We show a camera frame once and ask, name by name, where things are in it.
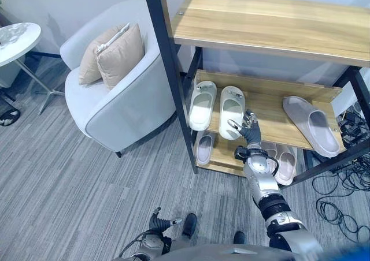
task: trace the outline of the chair armrest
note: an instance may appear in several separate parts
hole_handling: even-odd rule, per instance
[[[125,82],[128,77],[134,79]],[[121,151],[146,136],[175,111],[160,55],[141,74],[127,75],[115,88],[114,96],[99,102],[99,110],[90,113],[85,127],[89,136],[112,151]]]

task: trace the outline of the black shoe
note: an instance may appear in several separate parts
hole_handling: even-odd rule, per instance
[[[233,244],[245,244],[246,243],[246,236],[244,232],[238,231],[234,235],[234,242]]]
[[[196,226],[197,226],[197,216],[193,213],[189,213],[188,216],[186,216],[184,222],[182,235],[187,236],[190,239],[195,232]]]

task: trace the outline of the slide sandal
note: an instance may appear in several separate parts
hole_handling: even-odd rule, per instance
[[[283,108],[317,153],[325,157],[339,154],[339,143],[329,127],[325,112],[298,96],[284,98]]]
[[[214,82],[198,83],[191,95],[189,126],[195,131],[204,131],[210,124],[217,87]]]
[[[275,175],[275,180],[282,185],[290,185],[296,175],[297,149],[280,144],[276,148],[279,170]]]
[[[227,86],[221,92],[219,133],[227,140],[236,140],[241,135],[227,121],[243,123],[245,97],[243,92],[234,86]]]
[[[267,141],[262,141],[261,147],[263,150],[267,152],[268,156],[276,159],[276,156],[278,154],[278,149],[276,148],[275,143],[269,143]],[[267,166],[270,169],[270,172],[272,173],[275,170],[276,163],[271,159],[267,159]]]
[[[215,137],[216,134],[209,131],[198,132],[195,141],[195,156],[198,164],[205,165],[209,163]]]

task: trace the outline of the floor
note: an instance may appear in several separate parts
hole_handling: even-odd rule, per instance
[[[68,74],[60,59],[28,57],[27,64],[52,86]],[[193,244],[230,243],[242,230],[248,243],[268,245],[246,179],[203,169],[193,174],[176,117],[119,159],[78,130],[63,97],[38,116],[40,89],[24,73],[8,89],[22,115],[0,128],[0,260],[111,260],[148,228],[158,206],[163,218],[197,214]],[[283,194],[324,248],[351,244],[316,214],[319,195],[310,181]],[[370,221],[365,192],[333,201],[359,224]],[[165,234],[176,237],[181,228]]]

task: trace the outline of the white wall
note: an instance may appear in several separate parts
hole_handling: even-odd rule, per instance
[[[356,5],[370,8],[370,0],[310,1]],[[329,62],[211,49],[204,49],[203,60],[204,68],[209,70],[326,85],[332,85],[346,69],[344,65]]]
[[[37,50],[58,53],[60,45],[84,23],[109,6],[123,0],[8,0],[2,4],[12,22],[32,21],[42,29]],[[183,0],[167,0],[173,16]],[[370,0],[312,0],[370,7]],[[186,67],[190,61],[188,47],[179,55]],[[204,67],[209,70],[237,72],[253,76],[298,80],[331,85],[346,66],[240,51],[204,49]]]
[[[42,39],[36,47],[38,51],[59,54],[63,42],[82,25],[121,1],[124,0],[7,0],[1,6],[2,13],[11,22],[30,21],[41,26]],[[167,1],[170,16],[174,16],[184,0]],[[190,48],[182,49],[179,54],[189,59]]]

